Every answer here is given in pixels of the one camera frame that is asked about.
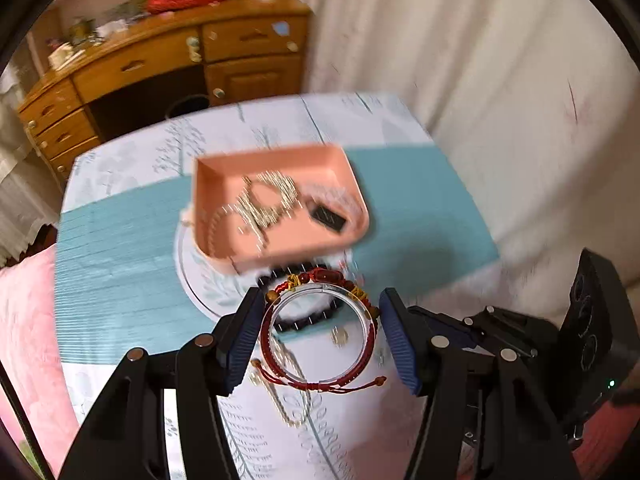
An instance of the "pink blanket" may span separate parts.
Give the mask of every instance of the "pink blanket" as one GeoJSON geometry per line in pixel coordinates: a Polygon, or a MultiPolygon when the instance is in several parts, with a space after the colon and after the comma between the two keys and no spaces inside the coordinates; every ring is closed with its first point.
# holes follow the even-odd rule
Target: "pink blanket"
{"type": "MultiPolygon", "coordinates": [[[[56,246],[0,270],[0,360],[57,475],[78,431],[62,375],[54,321],[56,246]]],[[[0,388],[0,418],[16,442],[24,435],[0,388]]]]}

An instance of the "white curtain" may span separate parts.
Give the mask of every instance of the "white curtain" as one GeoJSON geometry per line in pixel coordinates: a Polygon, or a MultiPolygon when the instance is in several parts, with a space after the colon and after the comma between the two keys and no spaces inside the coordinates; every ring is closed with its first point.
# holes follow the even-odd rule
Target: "white curtain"
{"type": "Polygon", "coordinates": [[[43,225],[57,224],[61,206],[60,187],[17,114],[0,100],[0,267],[18,259],[43,225]]]}
{"type": "Polygon", "coordinates": [[[404,100],[498,244],[511,308],[561,322],[583,246],[640,278],[638,70],[588,0],[303,1],[307,90],[404,100]]]}

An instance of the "red string bracelet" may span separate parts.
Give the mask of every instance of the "red string bracelet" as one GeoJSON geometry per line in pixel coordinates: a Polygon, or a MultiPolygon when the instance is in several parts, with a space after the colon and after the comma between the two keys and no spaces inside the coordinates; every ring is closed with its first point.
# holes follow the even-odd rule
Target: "red string bracelet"
{"type": "Polygon", "coordinates": [[[269,367],[267,370],[258,359],[252,360],[252,365],[260,371],[262,376],[273,384],[291,386],[297,390],[319,392],[329,392],[334,394],[346,394],[369,388],[370,386],[382,386],[386,377],[379,376],[363,386],[356,388],[345,388],[354,381],[369,363],[378,334],[378,317],[380,311],[376,306],[370,304],[366,293],[357,287],[353,282],[344,279],[338,270],[322,269],[316,267],[309,272],[301,274],[290,274],[286,282],[281,283],[275,289],[270,290],[265,295],[266,308],[262,325],[260,327],[260,347],[262,355],[269,367]],[[296,377],[287,372],[274,357],[271,349],[271,330],[273,319],[287,303],[293,298],[323,292],[343,300],[357,314],[366,335],[366,342],[360,352],[357,361],[342,375],[317,383],[309,383],[304,379],[296,377]]]}

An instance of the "drawer knob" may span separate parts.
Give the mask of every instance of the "drawer knob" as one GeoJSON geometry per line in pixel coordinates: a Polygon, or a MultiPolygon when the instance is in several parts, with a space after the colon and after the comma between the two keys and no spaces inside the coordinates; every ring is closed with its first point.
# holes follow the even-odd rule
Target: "drawer knob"
{"type": "Polygon", "coordinates": [[[189,36],[187,38],[187,48],[189,49],[189,59],[193,63],[199,63],[202,61],[200,51],[200,40],[196,36],[189,36]]]}

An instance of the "desk drawer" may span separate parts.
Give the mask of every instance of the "desk drawer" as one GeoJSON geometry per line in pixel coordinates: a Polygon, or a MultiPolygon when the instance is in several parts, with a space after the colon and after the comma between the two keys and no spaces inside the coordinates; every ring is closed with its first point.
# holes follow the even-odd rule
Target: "desk drawer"
{"type": "Polygon", "coordinates": [[[68,178],[69,173],[71,173],[71,168],[73,167],[74,160],[76,160],[76,156],[82,155],[84,152],[88,152],[90,149],[95,148],[96,146],[100,146],[100,139],[98,139],[98,137],[92,137],[82,144],[78,144],[77,146],[72,147],[70,150],[66,150],[66,152],[61,153],[55,158],[52,158],[50,160],[51,166],[58,172],[60,176],[66,179],[68,178]]]}
{"type": "Polygon", "coordinates": [[[36,137],[65,115],[82,106],[78,94],[69,79],[62,80],[47,90],[21,113],[20,119],[36,137]]]}
{"type": "Polygon", "coordinates": [[[95,131],[84,110],[76,110],[42,133],[36,144],[49,160],[77,144],[95,137],[95,131]]]}
{"type": "Polygon", "coordinates": [[[80,97],[87,103],[143,79],[198,64],[190,59],[189,38],[198,38],[197,28],[141,41],[91,63],[73,78],[80,97]]]}
{"type": "Polygon", "coordinates": [[[301,52],[306,21],[303,16],[272,16],[209,23],[202,28],[205,60],[301,52]]]}

